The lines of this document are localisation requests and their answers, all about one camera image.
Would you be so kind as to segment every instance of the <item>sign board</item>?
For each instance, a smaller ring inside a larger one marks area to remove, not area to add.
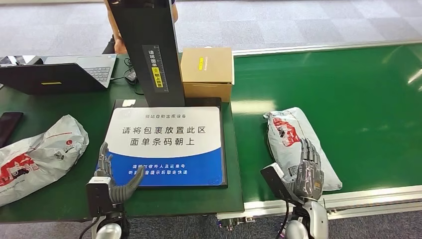
[[[105,141],[117,185],[140,165],[140,186],[226,185],[218,107],[117,108]]]

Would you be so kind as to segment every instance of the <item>laptop keyboard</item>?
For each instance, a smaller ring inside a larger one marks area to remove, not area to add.
[[[85,68],[92,77],[94,77],[99,82],[106,82],[108,74],[110,72],[110,67],[98,67],[98,68]]]

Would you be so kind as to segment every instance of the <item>black smartphone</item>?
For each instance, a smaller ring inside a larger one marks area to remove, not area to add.
[[[13,130],[16,128],[22,112],[4,112],[0,117],[0,148],[6,146],[7,141],[12,135]]]

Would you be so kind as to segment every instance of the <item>laptop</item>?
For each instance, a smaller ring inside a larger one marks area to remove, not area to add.
[[[116,54],[54,56],[31,65],[0,67],[0,84],[28,95],[105,91]]]

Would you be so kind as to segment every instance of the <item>cardboard box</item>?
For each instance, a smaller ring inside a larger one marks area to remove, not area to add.
[[[181,71],[185,97],[220,97],[230,102],[234,85],[231,48],[184,48]]]

